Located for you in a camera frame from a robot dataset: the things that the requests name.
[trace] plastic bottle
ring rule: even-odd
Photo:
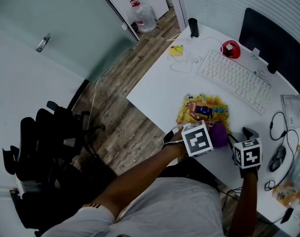
[[[151,7],[147,4],[141,4],[138,0],[131,0],[132,14],[138,31],[140,33],[149,33],[156,27]]]
[[[279,185],[274,188],[273,197],[286,208],[295,208],[300,204],[300,190],[290,184]]]

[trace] keyboard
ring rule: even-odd
[[[231,59],[208,50],[197,72],[264,114],[271,86]]]

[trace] purple object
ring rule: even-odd
[[[209,136],[214,148],[221,148],[228,145],[227,131],[225,125],[217,122],[209,128]]]

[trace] gray shirt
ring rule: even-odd
[[[86,207],[44,237],[223,237],[218,192],[180,177],[158,178],[117,221],[105,207]]]

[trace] black monitor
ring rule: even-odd
[[[247,8],[239,42],[253,50],[260,50],[260,57],[277,71],[300,94],[300,43],[272,20]]]

